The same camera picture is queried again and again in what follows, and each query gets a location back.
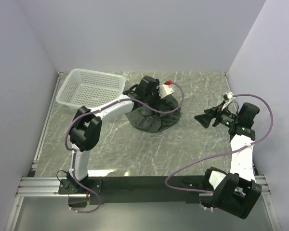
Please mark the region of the dark grey t shirt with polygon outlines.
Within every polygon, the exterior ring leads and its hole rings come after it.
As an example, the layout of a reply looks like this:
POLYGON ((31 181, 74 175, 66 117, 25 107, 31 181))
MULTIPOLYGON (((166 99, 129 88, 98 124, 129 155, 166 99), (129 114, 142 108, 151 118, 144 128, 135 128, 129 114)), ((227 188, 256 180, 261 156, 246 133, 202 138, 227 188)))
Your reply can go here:
POLYGON ((132 112, 126 113, 130 124, 143 132, 157 133, 177 124, 181 118, 181 108, 170 114, 160 114, 141 106, 132 112))

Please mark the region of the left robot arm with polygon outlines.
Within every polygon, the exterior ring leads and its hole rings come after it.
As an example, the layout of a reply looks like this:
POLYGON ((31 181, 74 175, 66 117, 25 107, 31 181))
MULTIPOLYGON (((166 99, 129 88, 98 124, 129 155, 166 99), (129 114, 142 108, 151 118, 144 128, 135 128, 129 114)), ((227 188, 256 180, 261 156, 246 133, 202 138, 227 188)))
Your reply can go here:
POLYGON ((89 189, 88 161, 91 149, 99 142, 102 124, 140 106, 147 105, 156 112, 155 105, 161 101, 160 89, 161 83, 158 79, 144 76, 139 84, 124 91, 114 100, 98 107, 83 106, 77 110, 66 135, 70 138, 71 147, 68 147, 65 139, 66 149, 72 152, 71 167, 66 174, 71 190, 82 193, 89 189))

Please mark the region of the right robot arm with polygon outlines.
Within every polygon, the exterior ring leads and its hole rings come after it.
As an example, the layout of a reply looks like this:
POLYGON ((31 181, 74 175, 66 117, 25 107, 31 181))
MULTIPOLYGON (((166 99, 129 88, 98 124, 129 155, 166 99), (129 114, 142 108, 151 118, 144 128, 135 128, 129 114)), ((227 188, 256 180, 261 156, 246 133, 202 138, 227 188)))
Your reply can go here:
POLYGON ((251 103, 243 103, 240 111, 234 114, 229 111, 229 104, 223 101, 195 116, 204 128, 211 125, 212 119, 215 120, 212 126, 222 124, 228 127, 233 151, 229 173, 209 168, 202 180, 202 188, 207 192, 214 191, 211 200, 214 207, 246 219, 262 193, 252 169, 252 143, 256 139, 252 125, 260 109, 251 103))

